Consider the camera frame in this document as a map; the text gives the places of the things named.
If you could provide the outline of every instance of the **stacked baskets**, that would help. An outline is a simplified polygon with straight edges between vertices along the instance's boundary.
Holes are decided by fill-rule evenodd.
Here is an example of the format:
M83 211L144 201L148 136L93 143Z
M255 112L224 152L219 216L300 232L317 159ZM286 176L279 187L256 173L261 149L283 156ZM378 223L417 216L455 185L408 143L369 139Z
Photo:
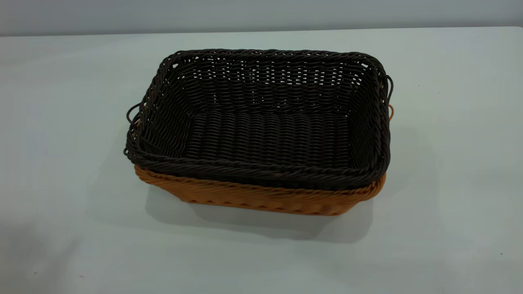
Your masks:
M388 80L355 52L180 51L129 110L125 154L186 202L338 215L385 182Z

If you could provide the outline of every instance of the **wicker basket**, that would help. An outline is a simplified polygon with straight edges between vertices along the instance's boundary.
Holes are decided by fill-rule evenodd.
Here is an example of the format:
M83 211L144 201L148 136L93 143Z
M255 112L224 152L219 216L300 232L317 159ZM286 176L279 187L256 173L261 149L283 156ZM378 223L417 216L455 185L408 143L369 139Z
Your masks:
M353 190L308 190L271 188L217 180L158 174L135 165L142 181L158 186L188 203L248 208L265 211L337 216L376 196L385 175L365 188Z
M155 175L367 189L390 160L388 79L362 53L180 51L129 110L125 154Z

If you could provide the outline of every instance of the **basket rim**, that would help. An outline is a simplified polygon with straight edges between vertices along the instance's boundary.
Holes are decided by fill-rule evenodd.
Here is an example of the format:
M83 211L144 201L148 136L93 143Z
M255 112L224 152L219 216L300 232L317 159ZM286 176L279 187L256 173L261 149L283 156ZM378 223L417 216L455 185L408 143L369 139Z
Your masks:
M348 52L348 53L339 53L339 52L332 52L332 51L315 51L315 50L300 50L300 51L282 51L282 50L245 50L245 49L236 49L236 50L228 50L228 49L203 49L203 50L187 50L187 51L178 51L170 56L168 56L164 61L163 65L165 67L169 67L172 64L176 63L176 61L179 58L183 58L183 56L198 56L201 54L216 54L217 56L235 56L240 57L242 59L257 59L257 58L267 58L266 54L274 52L274 55L270 55L268 58L275 58L275 59L294 59L294 58L300 58L300 60L303 60L303 58L314 60L318 57L321 57L322 60L325 59L327 56L329 59L333 60L340 60L340 61L346 61L347 59L350 59L351 61L356 61L360 63L370 63L369 68L374 68L378 71L378 76L381 76L383 78L390 78L388 77L384 69L381 65L381 63L374 57L359 53L359 52ZM383 104L387 112L385 113L385 116L388 116L388 102L389 102L390 94L385 95L383 97ZM146 97L143 98L143 100L135 105L133 108L131 108L128 111L129 113L135 108L140 107L140 111L134 116L134 118L130 121L131 125L129 126L128 131L128 138L127 138L127 144L126 149L124 150L125 155L135 164L137 160L140 157L140 161L148 161L152 166L157 166L158 168L152 168L151 166L148 166L146 168L150 168L151 170L155 170L160 173L164 173L164 170L162 170L161 166L165 164L174 164L172 166L169 166L169 170L171 171L178 171L183 173L205 173L209 175L224 175L222 170L224 168L227 168L226 175L231 176L246 176L246 177L252 177L252 178L258 178L258 179L275 179L275 177L278 177L281 180L286 180L286 177L292 176L293 180L296 178L299 178L301 181L307 181L307 180L313 180L314 182L321 181L326 184L339 184L341 182L360 182L363 181L365 178L369 178L369 175L372 175L372 178L379 178L382 176L386 168L388 166L388 161L390 160L389 156L383 156L382 152L384 149L388 148L386 140L380 140L381 146L377 147L379 150L379 154L377 155L377 159L375 162L373 162L372 165L368 165L364 168L353 168L353 167L347 167L347 168L335 168L335 167L317 167L317 166L307 166L307 165L279 165L279 164L265 164L265 163L252 163L252 162L242 162L242 161L231 161L231 160L222 160L222 159L216 159L216 160L209 160L209 159L190 159L187 157L170 157L170 156L164 156L164 155L157 155L152 153L147 153L143 151L140 148L140 133L143 130L143 125L140 126L140 121L142 119L145 119L146 117L143 117L145 110L145 102ZM379 128L389 128L388 125L388 117L385 119L380 118L380 124L378 125Z

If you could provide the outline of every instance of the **basket handle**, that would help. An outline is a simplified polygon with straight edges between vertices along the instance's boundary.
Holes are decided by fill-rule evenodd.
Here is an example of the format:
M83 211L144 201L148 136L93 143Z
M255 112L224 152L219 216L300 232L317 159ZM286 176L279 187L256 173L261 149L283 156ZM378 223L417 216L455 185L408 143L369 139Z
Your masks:
M389 91L389 95L388 95L387 101L386 101L387 104L389 104L389 101L391 100L391 96L392 96L392 89L394 89L394 83L392 82L392 78L389 75L387 75L387 80L389 80L389 82L391 82L391 89Z
M134 128L137 128L138 126L131 120L131 118L129 117L129 115L131 114L131 111L133 111L135 108L137 108L138 106L140 106L140 104L142 104L141 102L134 105L133 107L131 107L131 109L129 109L129 111L127 111L127 121L134 127Z
M389 116L389 121L392 120L392 117L394 116L394 107L392 107L392 105L389 104L389 107L391 109L391 115Z

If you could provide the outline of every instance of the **woven texture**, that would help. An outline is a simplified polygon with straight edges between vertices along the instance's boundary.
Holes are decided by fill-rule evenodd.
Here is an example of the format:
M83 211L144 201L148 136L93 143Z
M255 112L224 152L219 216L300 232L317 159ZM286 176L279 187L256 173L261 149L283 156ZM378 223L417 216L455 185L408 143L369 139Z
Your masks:
M362 53L180 51L135 106L125 154L173 176L365 187L390 160L388 78Z
M287 189L175 177L151 172L137 165L134 169L142 181L158 186L185 202L316 216L345 213L359 202L376 196L385 184L383 175L369 186L353 190Z

